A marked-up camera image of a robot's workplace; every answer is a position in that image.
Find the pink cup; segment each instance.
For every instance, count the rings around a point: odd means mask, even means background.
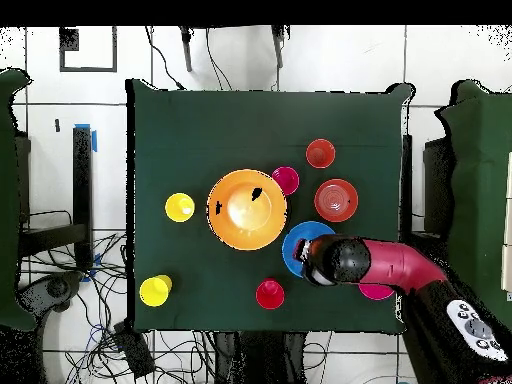
[[[280,166],[272,172],[272,178],[279,184],[285,196],[289,196],[299,187],[299,174],[289,166]]]
[[[395,292],[392,288],[381,284],[359,284],[359,290],[371,300],[384,300]]]

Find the orange bowl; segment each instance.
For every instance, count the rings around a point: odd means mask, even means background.
[[[233,171],[215,184],[206,202],[208,225],[220,241],[238,250],[272,243],[286,223],[286,197],[267,174]]]

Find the magenta cup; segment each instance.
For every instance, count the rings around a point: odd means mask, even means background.
[[[272,172],[272,178],[279,184],[285,196],[289,196],[299,187],[299,174],[289,166],[280,166]]]

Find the green tablecloth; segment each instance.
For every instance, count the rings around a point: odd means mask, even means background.
[[[512,151],[512,95],[456,87],[454,104],[440,111],[457,164],[448,259],[491,312],[512,329],[512,302],[501,289],[508,153]]]
[[[15,296],[19,281],[20,197],[11,105],[14,93],[29,81],[20,70],[0,69],[0,324],[23,331],[33,330],[36,321]]]
[[[350,181],[359,206],[340,233],[397,240],[401,169],[401,108],[411,86],[386,94],[157,91],[134,80],[135,93],[135,327],[143,329],[365,331],[398,333],[395,297],[365,298],[357,286],[318,288],[286,268],[286,231],[258,251],[234,250],[210,232],[208,193],[236,169],[268,174],[294,167],[299,189],[288,198],[287,230],[323,221],[313,205],[330,178]],[[326,138],[336,159],[325,170],[305,158],[307,145]],[[189,194],[196,211],[185,223],[164,211],[173,193]],[[167,274],[173,289],[164,305],[139,298],[146,278]],[[265,278],[276,277],[284,304],[266,311],[255,300]]]

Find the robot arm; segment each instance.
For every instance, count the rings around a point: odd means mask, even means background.
[[[512,383],[512,334],[466,286],[416,249],[324,235],[294,256],[316,286],[384,284],[402,294],[403,335],[420,384]]]

